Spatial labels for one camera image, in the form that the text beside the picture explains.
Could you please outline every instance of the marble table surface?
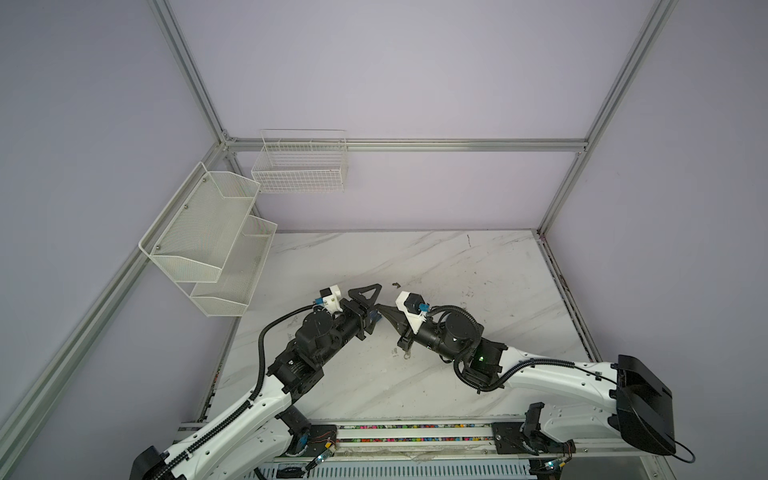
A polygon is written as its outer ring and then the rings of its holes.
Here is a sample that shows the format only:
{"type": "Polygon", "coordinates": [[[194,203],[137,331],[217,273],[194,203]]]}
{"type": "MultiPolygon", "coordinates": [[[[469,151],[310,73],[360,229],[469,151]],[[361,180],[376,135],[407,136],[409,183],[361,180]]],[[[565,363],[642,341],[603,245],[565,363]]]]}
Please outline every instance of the marble table surface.
{"type": "MultiPolygon", "coordinates": [[[[256,383],[261,329],[336,283],[344,295],[350,288],[381,283],[379,303],[387,305],[395,304],[401,290],[421,293],[432,305],[466,308],[485,325],[485,338],[540,355],[588,359],[529,230],[278,233],[221,373],[209,419],[256,383]]],[[[304,315],[267,334],[267,366],[304,315]]],[[[452,366],[418,344],[404,359],[398,338],[383,319],[373,335],[353,339],[323,367],[325,376],[296,407],[312,420],[488,419],[522,414],[538,401],[573,403],[528,389],[478,395],[455,377],[452,366]]]]}

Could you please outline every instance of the purple-gray wall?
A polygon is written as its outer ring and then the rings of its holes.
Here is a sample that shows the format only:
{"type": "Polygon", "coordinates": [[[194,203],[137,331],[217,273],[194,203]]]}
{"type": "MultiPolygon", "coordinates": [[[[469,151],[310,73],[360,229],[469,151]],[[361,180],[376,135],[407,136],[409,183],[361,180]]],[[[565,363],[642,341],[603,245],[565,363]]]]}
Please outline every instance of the purple-gray wall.
{"type": "MultiPolygon", "coordinates": [[[[6,1],[0,45],[4,422],[213,137],[146,2],[6,1]]],[[[127,478],[192,419],[230,325],[149,267],[14,480],[127,478]]]]}
{"type": "Polygon", "coordinates": [[[767,25],[682,0],[548,237],[604,359],[671,387],[680,480],[764,470],[767,25]]]}

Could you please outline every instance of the wire basket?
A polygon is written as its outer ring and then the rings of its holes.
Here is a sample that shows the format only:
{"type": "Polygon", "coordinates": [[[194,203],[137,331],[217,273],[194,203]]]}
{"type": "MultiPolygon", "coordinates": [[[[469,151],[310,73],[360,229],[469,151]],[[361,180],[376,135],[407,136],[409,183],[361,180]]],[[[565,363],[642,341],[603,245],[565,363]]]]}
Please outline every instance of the wire basket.
{"type": "Polygon", "coordinates": [[[250,215],[258,182],[203,164],[193,176],[200,179],[184,202],[168,205],[178,210],[165,229],[158,234],[161,214],[139,248],[207,316],[242,316],[277,225],[250,215]]]}
{"type": "Polygon", "coordinates": [[[260,191],[325,193],[344,191],[346,132],[262,130],[264,146],[251,174],[260,191]]]}
{"type": "Polygon", "coordinates": [[[190,299],[208,316],[242,316],[248,309],[277,225],[249,215],[232,247],[221,278],[197,283],[190,299]]]}
{"type": "Polygon", "coordinates": [[[174,282],[219,280],[259,191],[259,184],[250,178],[200,166],[203,176],[184,206],[144,251],[174,282]]]}

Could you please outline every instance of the black cable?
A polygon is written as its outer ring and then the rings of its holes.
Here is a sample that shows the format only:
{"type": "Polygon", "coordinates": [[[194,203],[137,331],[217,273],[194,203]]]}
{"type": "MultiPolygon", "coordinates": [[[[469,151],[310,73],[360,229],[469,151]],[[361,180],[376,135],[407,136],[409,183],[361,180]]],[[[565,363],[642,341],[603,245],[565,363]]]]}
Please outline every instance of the black cable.
{"type": "MultiPolygon", "coordinates": [[[[659,442],[659,440],[650,432],[648,427],[645,426],[645,422],[643,422],[643,419],[640,417],[640,414],[637,413],[637,410],[634,408],[634,405],[632,405],[632,402],[629,402],[629,406],[632,408],[632,412],[634,413],[634,416],[637,417],[637,421],[640,422],[640,424],[643,426],[643,428],[645,429],[645,432],[648,434],[648,436],[650,436],[654,440],[654,442],[656,442],[664,450],[667,450],[667,446],[665,444],[659,442]]],[[[665,455],[669,455],[671,457],[677,458],[681,462],[686,462],[686,463],[694,463],[696,461],[696,455],[688,447],[686,447],[682,443],[678,442],[677,440],[673,439],[673,442],[675,442],[679,446],[683,447],[684,449],[686,449],[688,451],[688,453],[690,453],[690,460],[686,460],[685,458],[678,457],[677,455],[674,454],[674,452],[670,452],[669,450],[667,450],[667,453],[665,453],[665,455]]]]}
{"type": "Polygon", "coordinates": [[[459,315],[464,316],[467,320],[469,320],[469,323],[472,325],[472,329],[474,330],[474,336],[472,338],[472,341],[461,351],[458,353],[456,357],[453,359],[453,372],[456,374],[459,380],[461,380],[464,384],[471,386],[472,388],[475,388],[476,385],[471,381],[470,379],[467,379],[464,377],[464,372],[462,372],[459,369],[459,365],[461,365],[461,362],[464,361],[464,358],[469,355],[469,353],[475,351],[477,349],[477,346],[480,344],[480,327],[477,323],[477,320],[475,320],[475,317],[473,317],[468,311],[464,310],[460,306],[456,305],[441,305],[441,306],[435,306],[429,309],[427,312],[427,317],[432,317],[437,313],[440,312],[446,312],[446,313],[458,313],[459,315]]]}
{"type": "Polygon", "coordinates": [[[248,410],[250,407],[253,406],[253,403],[251,403],[253,400],[255,400],[259,393],[261,393],[261,387],[264,384],[264,373],[266,372],[266,365],[264,365],[264,336],[267,332],[270,331],[272,327],[277,325],[280,322],[284,322],[285,320],[289,319],[290,317],[294,315],[298,315],[301,312],[306,312],[307,310],[311,310],[314,307],[314,305],[308,305],[303,306],[297,310],[294,310],[291,313],[287,313],[286,315],[281,316],[279,319],[275,320],[274,322],[270,323],[269,325],[265,326],[263,330],[261,330],[261,333],[259,334],[259,378],[256,381],[256,387],[253,388],[253,391],[251,392],[248,400],[243,402],[242,405],[237,407],[237,409],[230,413],[228,417],[226,417],[221,423],[218,425],[215,425],[211,430],[206,432],[205,435],[198,438],[195,442],[192,443],[186,450],[184,450],[182,453],[176,455],[173,460],[165,464],[163,468],[158,470],[152,477],[152,480],[160,480],[163,475],[165,475],[167,472],[169,472],[172,468],[175,468],[177,465],[182,463],[184,460],[190,459],[190,453],[196,451],[198,448],[203,446],[208,440],[211,440],[214,436],[216,436],[219,432],[224,430],[229,424],[234,422],[237,417],[243,414],[246,410],[248,410]]]}
{"type": "Polygon", "coordinates": [[[691,451],[691,450],[690,450],[688,447],[686,447],[686,446],[685,446],[685,445],[683,445],[682,443],[678,442],[677,440],[675,440],[674,442],[675,442],[675,443],[677,443],[679,446],[683,447],[684,449],[686,449],[686,450],[688,451],[688,453],[690,453],[690,460],[686,460],[685,458],[680,458],[680,457],[678,457],[677,455],[675,455],[674,453],[673,453],[673,454],[671,454],[671,456],[673,456],[674,458],[677,458],[677,459],[678,459],[678,460],[680,460],[681,462],[686,462],[686,463],[694,463],[694,462],[696,461],[696,456],[695,456],[695,454],[694,454],[694,453],[693,453],[693,452],[692,452],[692,451],[691,451]]]}
{"type": "Polygon", "coordinates": [[[255,473],[257,477],[259,477],[259,480],[266,480],[266,477],[261,472],[261,470],[259,470],[259,467],[254,468],[253,473],[255,473]]]}

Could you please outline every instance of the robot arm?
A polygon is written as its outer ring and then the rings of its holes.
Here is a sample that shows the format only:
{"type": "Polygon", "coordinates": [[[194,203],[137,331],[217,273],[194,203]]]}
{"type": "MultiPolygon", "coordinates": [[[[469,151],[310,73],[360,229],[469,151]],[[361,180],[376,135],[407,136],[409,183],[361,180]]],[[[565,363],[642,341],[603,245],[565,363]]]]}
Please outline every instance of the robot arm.
{"type": "MultiPolygon", "coordinates": [[[[639,360],[619,356],[616,363],[576,363],[522,352],[483,338],[483,326],[457,306],[431,307],[420,295],[407,292],[395,307],[376,305],[381,288],[376,284],[350,290],[349,299],[341,297],[337,286],[322,290],[314,305],[265,327],[259,337],[259,381],[253,389],[162,454],[155,447],[142,452],[130,480],[242,478],[284,452],[306,455],[311,425],[293,403],[317,384],[323,366],[342,347],[353,337],[365,339],[382,316],[400,334],[398,346],[410,352],[419,343],[433,350],[478,393],[526,387],[580,402],[559,408],[535,403],[524,423],[499,424],[494,434],[500,453],[572,452],[573,439],[611,437],[657,455],[675,453],[671,392],[639,360]],[[296,338],[265,372],[267,331],[308,310],[296,338]]],[[[319,448],[310,450],[312,459],[297,477],[331,456],[335,445],[319,448]]],[[[558,466],[548,464],[553,471],[558,466]]]]}
{"type": "MultiPolygon", "coordinates": [[[[196,480],[242,478],[265,461],[288,452],[301,455],[309,440],[310,423],[293,403],[323,377],[329,362],[352,338],[372,333],[372,306],[381,285],[371,285],[341,297],[339,287],[320,292],[314,305],[291,312],[268,325],[259,337],[260,380],[243,397],[202,429],[169,447],[142,452],[131,469],[131,480],[196,480]],[[274,363],[264,372],[266,332],[290,317],[312,310],[274,363]]],[[[305,467],[332,455],[328,445],[305,467]]]]}
{"type": "Polygon", "coordinates": [[[478,393],[525,387],[580,402],[530,405],[511,442],[519,453],[563,452],[572,439],[618,437],[645,452],[675,453],[671,391],[634,357],[576,363],[523,352],[483,338],[483,326],[465,310],[430,306],[415,293],[401,292],[396,307],[376,309],[400,333],[398,346],[409,352],[418,343],[438,353],[478,393]]]}

